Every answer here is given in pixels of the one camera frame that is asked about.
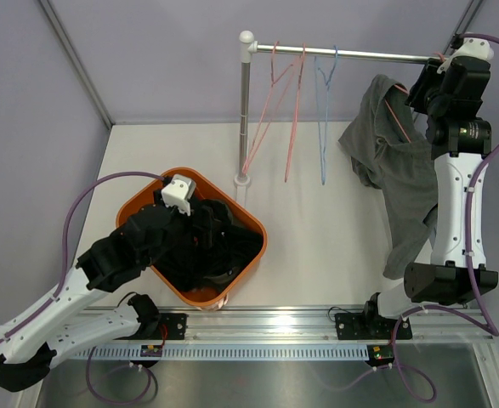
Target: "orange basket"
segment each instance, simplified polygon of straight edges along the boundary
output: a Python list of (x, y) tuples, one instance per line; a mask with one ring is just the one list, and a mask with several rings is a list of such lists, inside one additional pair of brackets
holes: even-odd
[[(176, 167), (166, 171), (162, 174), (162, 176), (172, 177), (175, 174), (181, 174), (182, 176), (189, 177), (196, 182), (196, 190), (194, 194), (197, 198), (221, 200), (229, 207), (232, 215), (240, 220), (246, 228), (251, 231), (258, 232), (263, 236), (263, 247), (258, 255), (246, 266), (244, 270), (242, 270), (242, 272), (240, 272), (238, 276), (236, 276), (236, 278), (234, 278), (232, 282), (230, 282), (226, 289), (224, 289), (221, 293), (211, 287), (203, 287), (202, 289), (195, 289), (190, 292), (180, 292), (161, 274), (160, 270), (157, 270), (154, 266), (151, 266), (162, 281), (166, 283), (166, 285), (168, 285), (169, 288), (172, 289), (172, 291), (185, 303), (195, 306), (198, 309), (220, 309), (226, 304), (228, 296), (235, 286), (236, 289), (239, 288), (241, 282), (257, 268), (258, 262), (264, 255), (264, 251), (266, 250), (266, 246), (268, 244), (266, 229), (264, 229), (264, 226), (255, 217), (253, 217), (253, 215), (247, 212), (245, 208), (238, 205), (234, 200), (228, 197), (223, 191), (217, 188), (211, 181), (199, 174), (197, 171), (187, 167)], [(116, 227), (118, 228), (126, 223), (128, 217), (139, 211), (141, 207), (152, 204), (153, 191), (160, 189), (161, 187), (162, 181), (153, 181), (138, 194), (128, 200), (116, 215)]]

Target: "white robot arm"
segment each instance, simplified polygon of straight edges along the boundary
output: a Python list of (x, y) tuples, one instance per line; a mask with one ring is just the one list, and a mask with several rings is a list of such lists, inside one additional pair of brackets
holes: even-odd
[(493, 56), (487, 41), (465, 38), (443, 62), (430, 60), (410, 91), (407, 104), (428, 115), (427, 138), (438, 179), (438, 225), (430, 264), (411, 263), (404, 282), (373, 299), (380, 316), (396, 319), (414, 303), (444, 305), (473, 299), (466, 263), (466, 200), (473, 194), (471, 252), (481, 293), (494, 289), (497, 272), (486, 270), (481, 238), (484, 169), (473, 188), (476, 169), (490, 153), (490, 124), (478, 118), (481, 95)]
[[(23, 313), (0, 325), (0, 387), (20, 391), (82, 349), (156, 329), (158, 310), (145, 295), (137, 295), (128, 305), (82, 324), (67, 326), (66, 322), (138, 278), (142, 270), (176, 245), (190, 227), (189, 199), (195, 188), (190, 178), (173, 176), (160, 191), (160, 202), (143, 207), (77, 260), (58, 297), (53, 297), (55, 286)], [(8, 337), (7, 333), (50, 298), (53, 302), (36, 319)]]

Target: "purple cable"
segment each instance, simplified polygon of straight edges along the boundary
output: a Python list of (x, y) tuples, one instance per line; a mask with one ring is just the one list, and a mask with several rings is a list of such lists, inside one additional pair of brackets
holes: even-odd
[[(123, 371), (123, 370), (129, 369), (129, 368), (130, 367), (128, 365), (119, 365), (117, 367), (112, 368), (111, 370), (106, 372), (102, 377), (100, 377), (98, 380), (94, 381), (93, 388), (100, 385), (104, 380), (106, 380), (107, 378), (109, 378), (110, 376), (115, 374), (116, 372)], [(76, 392), (69, 392), (68, 393), (65, 391), (65, 396), (69, 397), (69, 398), (77, 398), (77, 397), (80, 397), (81, 395), (88, 393), (88, 392), (89, 392), (88, 387), (85, 387), (85, 388), (80, 389), (79, 391), (76, 391)]]
[[(463, 34), (461, 37), (470, 37), (470, 38), (479, 38), (481, 40), (490, 41), (492, 43), (499, 44), (499, 38), (488, 36), (486, 34)], [(493, 149), (493, 151), (479, 164), (478, 168), (472, 175), (472, 178), (469, 183), (469, 187), (474, 187), (478, 181), (478, 177), (481, 172), (484, 170), (485, 166), (489, 164), (491, 160), (495, 158), (495, 156), (499, 153), (499, 144)], [(473, 200), (473, 192), (467, 192), (467, 202), (466, 202), (466, 213), (465, 213), (465, 236), (466, 236), (466, 252), (470, 253), (472, 251), (472, 200)], [(489, 312), (483, 303), (483, 299), (481, 297), (481, 293), (479, 293), (478, 284), (476, 282), (476, 276), (473, 272), (473, 264), (472, 258), (467, 256), (467, 267), (468, 267), (468, 276), (470, 277), (470, 284), (472, 285), (473, 294), (476, 298), (476, 302), (481, 310), (482, 315), (487, 322), (488, 328), (487, 332), (492, 334), (493, 336), (498, 336), (498, 330), (496, 329), (493, 320), (490, 318)]]
[[(402, 369), (406, 369), (406, 370), (409, 370), (409, 371), (413, 371), (415, 372), (416, 374), (419, 374), (421, 377), (423, 377), (427, 382), (428, 382), (428, 385), (430, 385), (430, 388), (433, 390), (433, 396), (432, 396), (432, 399), (433, 400), (436, 400), (436, 395), (437, 395), (437, 391), (436, 391), (436, 386), (434, 385), (434, 383), (432, 382), (432, 380), (430, 379), (430, 377), (425, 374), (424, 372), (422, 372), (421, 370), (419, 370), (418, 368), (416, 367), (413, 367), (411, 365), (406, 365), (406, 364), (401, 364), (401, 363), (398, 363), (398, 362), (394, 362), (392, 364), (392, 366), (390, 368), (393, 368), (393, 367), (401, 367)], [(336, 393), (342, 393), (344, 391), (347, 391), (349, 389), (351, 389), (352, 387), (354, 387), (355, 385), (357, 385), (360, 381), (362, 381), (364, 378), (368, 377), (369, 375), (373, 374), (374, 372), (376, 372), (377, 370), (387, 370), (389, 369), (389, 366), (388, 365), (381, 365), (379, 367), (376, 367), (376, 370), (374, 371), (374, 369), (372, 368), (371, 370), (368, 370), (368, 371), (365, 371), (363, 372), (362, 374), (360, 374), (355, 380), (353, 380), (351, 383), (349, 383), (348, 385), (346, 385), (345, 387), (340, 387), (340, 388), (337, 388), (337, 387), (333, 387), (333, 386), (330, 386), (328, 384), (325, 384), (320, 378), (319, 378), (319, 375), (315, 372), (314, 368), (310, 365), (309, 366), (310, 370), (312, 371), (314, 377), (317, 379), (317, 381), (319, 381), (320, 385), (322, 387), (324, 387), (325, 389), (327, 389), (328, 391), (332, 391), (332, 392), (336, 392)]]
[(108, 399), (108, 398), (106, 398), (106, 397), (98, 394), (98, 392), (94, 389), (92, 382), (90, 381), (90, 362), (91, 362), (91, 359), (93, 358), (93, 354), (94, 354), (94, 350), (95, 349), (96, 349), (96, 347), (93, 347), (93, 349), (90, 350), (90, 354), (88, 355), (87, 366), (85, 368), (85, 379), (87, 380), (88, 391), (90, 391), (90, 393), (97, 400), (99, 400), (101, 402), (105, 402), (106, 404), (117, 405), (117, 406), (125, 406), (125, 405), (136, 404), (137, 402), (140, 402), (145, 397), (145, 395), (149, 392), (151, 379), (156, 384), (158, 384), (158, 382), (156, 380), (156, 377), (155, 377), (155, 374), (153, 374), (147, 367), (143, 367), (142, 366), (142, 368), (144, 369), (145, 374), (147, 374), (147, 384), (145, 385), (144, 390), (136, 398), (131, 399), (129, 401), (115, 401), (113, 399)]
[[(486, 41), (490, 41), (492, 43), (499, 44), (499, 38), (493, 37), (493, 36), (488, 36), (486, 34), (467, 33), (467, 34), (462, 34), (461, 37), (478, 38), (481, 40), (486, 40)], [(472, 175), (472, 178), (470, 179), (470, 183), (468, 184), (469, 187), (474, 187), (476, 185), (476, 183), (478, 182), (478, 177), (481, 174), (481, 172), (490, 163), (490, 161), (495, 158), (495, 156), (498, 153), (499, 153), (499, 144), (479, 164), (478, 168), (475, 170), (474, 174)], [(419, 307), (407, 310), (402, 315), (402, 317), (400, 317), (397, 320), (396, 324), (394, 325), (394, 329), (393, 329), (393, 335), (392, 335), (392, 338), (393, 338), (393, 342), (392, 342), (392, 344), (393, 344), (393, 356), (394, 356), (394, 360), (397, 362), (396, 367), (399, 370), (400, 378), (402, 379), (402, 382), (404, 383), (405, 388), (408, 390), (408, 392), (410, 393), (410, 395), (413, 398), (415, 398), (419, 402), (423, 402), (423, 403), (427, 403), (427, 404), (434, 402), (436, 400), (436, 393), (434, 392), (433, 396), (429, 399), (424, 399), (424, 398), (420, 397), (419, 395), (415, 394), (405, 379), (405, 375), (402, 372), (403, 365), (400, 363), (399, 358), (398, 358), (397, 349), (396, 349), (396, 335), (398, 333), (400, 323), (402, 322), (403, 317), (407, 318), (409, 315), (413, 315), (414, 313), (423, 311), (425, 309), (440, 310), (440, 311), (443, 311), (446, 313), (451, 313), (453, 315), (457, 315), (457, 316), (463, 318), (464, 320), (467, 320), (470, 323), (476, 325), (477, 327), (484, 330), (485, 332), (490, 333), (492, 336), (499, 335), (499, 332), (498, 332), (495, 324), (493, 323), (493, 320), (491, 319), (491, 317), (489, 315), (489, 311), (485, 307), (483, 298), (481, 297), (481, 293), (479, 292), (478, 282), (476, 281), (476, 276), (475, 276), (475, 273), (473, 270), (472, 257), (470, 257), (470, 255), (469, 255), (470, 252), (472, 251), (472, 201), (473, 201), (473, 192), (467, 191), (465, 219), (464, 219), (464, 221), (465, 221), (465, 247), (466, 247), (465, 249), (466, 249), (466, 253), (467, 253), (467, 269), (468, 269), (468, 276), (470, 278), (470, 284), (472, 286), (474, 297), (476, 299), (476, 302), (478, 303), (479, 309), (481, 310), (481, 314), (484, 316), (486, 324), (479, 323), (476, 319), (468, 316), (467, 314), (459, 312), (458, 310), (449, 309), (449, 308), (444, 307), (444, 306), (432, 304), (432, 305), (427, 305), (424, 307), (419, 306)], [(429, 380), (429, 383), (431, 384), (431, 386), (433, 387), (433, 390), (435, 390), (435, 386), (432, 383), (432, 381), (430, 381), (430, 378), (428, 378), (428, 380)]]
[[(60, 273), (60, 282), (56, 286), (56, 290), (53, 293), (53, 298), (58, 297), (58, 295), (62, 292), (62, 289), (65, 284), (65, 278), (66, 275), (68, 274), (68, 229), (70, 228), (70, 221), (71, 217), (73, 216), (73, 213), (76, 211), (77, 206), (79, 203), (82, 201), (85, 196), (90, 193), (92, 190), (94, 190), (97, 186), (100, 184), (112, 180), (112, 179), (117, 179), (119, 177), (127, 177), (127, 176), (141, 176), (141, 177), (150, 177), (152, 179), (158, 179), (158, 180), (163, 180), (164, 178), (162, 176), (159, 176), (157, 174), (153, 173), (147, 173), (147, 172), (121, 172), (121, 173), (113, 173), (110, 174), (109, 176), (105, 176), (103, 178), (100, 178), (96, 180), (94, 183), (89, 185), (71, 204), (70, 210), (68, 210), (68, 213), (65, 217), (64, 221), (64, 228), (62, 229), (62, 270)], [(52, 298), (49, 298), (45, 301), (44, 304), (42, 304), (34, 313), (32, 313), (30, 316), (28, 316), (26, 319), (21, 321), (17, 326), (15, 326), (13, 329), (10, 331), (7, 331), (5, 333), (5, 338), (13, 336), (16, 332), (18, 332), (20, 329), (22, 329), (24, 326), (26, 326), (28, 323), (36, 319), (51, 303), (53, 302)]]

